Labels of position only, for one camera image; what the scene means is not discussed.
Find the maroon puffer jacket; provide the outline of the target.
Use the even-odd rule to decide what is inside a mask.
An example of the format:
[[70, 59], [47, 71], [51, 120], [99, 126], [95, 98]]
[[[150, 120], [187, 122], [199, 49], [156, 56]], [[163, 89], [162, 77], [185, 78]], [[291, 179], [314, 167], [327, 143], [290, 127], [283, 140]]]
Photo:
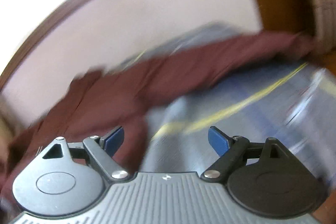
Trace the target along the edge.
[[67, 94], [36, 124], [21, 132], [1, 154], [1, 199], [14, 201], [15, 177], [40, 147], [57, 136], [80, 141], [121, 125], [125, 143], [116, 160], [131, 171], [146, 149], [146, 112], [194, 90], [207, 89], [234, 70], [276, 56], [298, 60], [315, 50], [306, 35], [263, 31], [154, 57], [104, 75], [91, 71], [74, 79]]

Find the grey plaid bed sheet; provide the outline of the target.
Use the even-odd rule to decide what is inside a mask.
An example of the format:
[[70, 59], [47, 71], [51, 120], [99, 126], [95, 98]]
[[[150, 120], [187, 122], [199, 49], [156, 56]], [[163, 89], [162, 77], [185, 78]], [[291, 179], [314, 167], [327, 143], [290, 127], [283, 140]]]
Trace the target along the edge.
[[216, 155], [209, 127], [251, 141], [279, 139], [335, 187], [335, 77], [299, 62], [240, 68], [209, 90], [181, 96], [145, 115], [146, 142], [114, 159], [128, 170], [203, 172]]

